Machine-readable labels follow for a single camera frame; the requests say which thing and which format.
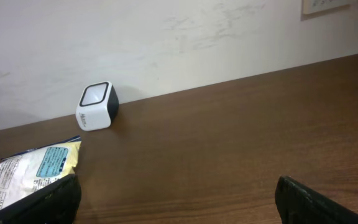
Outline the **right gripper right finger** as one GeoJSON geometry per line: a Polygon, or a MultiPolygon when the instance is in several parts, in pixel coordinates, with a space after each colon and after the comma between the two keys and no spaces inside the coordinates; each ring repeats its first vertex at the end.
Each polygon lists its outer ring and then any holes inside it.
{"type": "Polygon", "coordinates": [[[358,214],[289,176],[281,176],[275,204],[283,224],[358,224],[358,214]]]}

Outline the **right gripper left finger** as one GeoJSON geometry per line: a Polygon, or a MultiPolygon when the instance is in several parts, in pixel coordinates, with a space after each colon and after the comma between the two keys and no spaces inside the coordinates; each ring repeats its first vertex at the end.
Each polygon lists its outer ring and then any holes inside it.
{"type": "Polygon", "coordinates": [[[80,202],[78,176],[69,174],[0,210],[0,224],[72,224],[80,202]]]}

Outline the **white barcode scanner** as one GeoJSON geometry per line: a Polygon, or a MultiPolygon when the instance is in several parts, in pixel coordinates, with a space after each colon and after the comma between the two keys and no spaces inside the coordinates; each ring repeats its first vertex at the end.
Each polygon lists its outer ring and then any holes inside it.
{"type": "Polygon", "coordinates": [[[84,131],[110,127],[119,110],[119,100],[111,82],[87,86],[76,108],[76,120],[84,131]]]}

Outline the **wall plate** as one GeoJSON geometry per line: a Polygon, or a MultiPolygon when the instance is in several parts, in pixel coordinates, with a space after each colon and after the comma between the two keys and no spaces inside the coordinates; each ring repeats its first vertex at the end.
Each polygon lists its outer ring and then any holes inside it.
{"type": "Polygon", "coordinates": [[[313,14],[328,9],[350,5],[355,2],[357,2],[357,0],[303,0],[302,13],[313,14]]]}

